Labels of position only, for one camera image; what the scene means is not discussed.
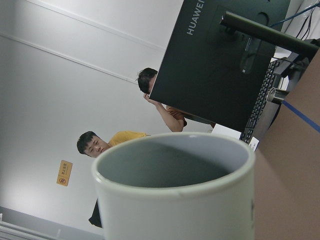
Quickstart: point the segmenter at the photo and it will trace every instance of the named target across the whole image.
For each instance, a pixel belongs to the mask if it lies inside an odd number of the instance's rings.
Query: black hair
[[[142,92],[149,94],[149,82],[150,80],[158,73],[157,70],[154,70],[150,67],[147,67],[139,72],[138,74],[138,85]]]
[[[86,147],[94,136],[97,136],[97,134],[95,134],[93,131],[87,131],[79,137],[78,142],[76,143],[79,153],[87,155],[85,153]]]

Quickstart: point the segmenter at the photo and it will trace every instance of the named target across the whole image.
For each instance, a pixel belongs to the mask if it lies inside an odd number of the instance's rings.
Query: black monitor back
[[[268,26],[285,18],[289,3],[185,0],[150,98],[243,132],[275,46],[228,29],[220,21],[229,11]]]

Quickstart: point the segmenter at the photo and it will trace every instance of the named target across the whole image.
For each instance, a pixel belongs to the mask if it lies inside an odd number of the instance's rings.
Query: hand
[[[155,100],[150,99],[150,98],[149,98],[149,94],[147,94],[147,93],[143,94],[143,98],[144,98],[145,100],[147,100],[149,103],[151,103],[151,104],[153,104],[153,105],[155,105],[155,106],[161,104],[161,103],[158,102],[158,101],[155,101]]]

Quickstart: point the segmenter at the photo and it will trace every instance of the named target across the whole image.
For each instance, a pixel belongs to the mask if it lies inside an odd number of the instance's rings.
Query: yellow shirt
[[[124,143],[129,140],[139,139],[147,136],[144,132],[136,131],[119,131],[109,141],[112,146]]]

